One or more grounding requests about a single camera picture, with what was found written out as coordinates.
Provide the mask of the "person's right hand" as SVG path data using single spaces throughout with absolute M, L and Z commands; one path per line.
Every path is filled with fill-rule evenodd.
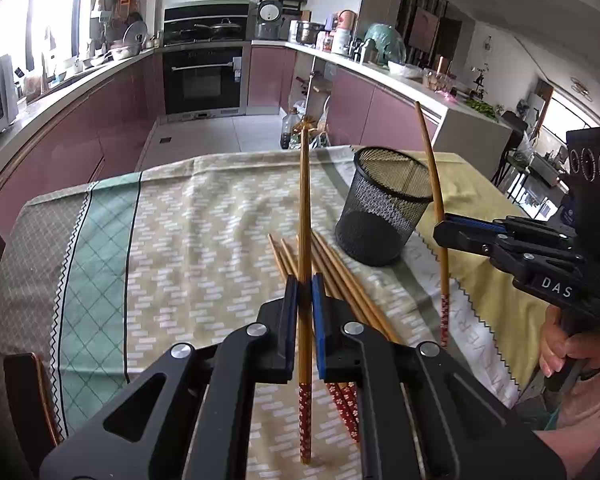
M 560 327 L 562 310 L 548 306 L 541 328 L 540 369 L 545 377 L 560 372 L 566 359 L 585 360 L 583 370 L 600 370 L 600 328 L 568 336 Z

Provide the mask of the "pink sleeve forearm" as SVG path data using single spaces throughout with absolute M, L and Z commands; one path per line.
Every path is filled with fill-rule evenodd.
M 554 430 L 535 434 L 562 460 L 567 479 L 600 479 L 600 372 L 564 397 Z

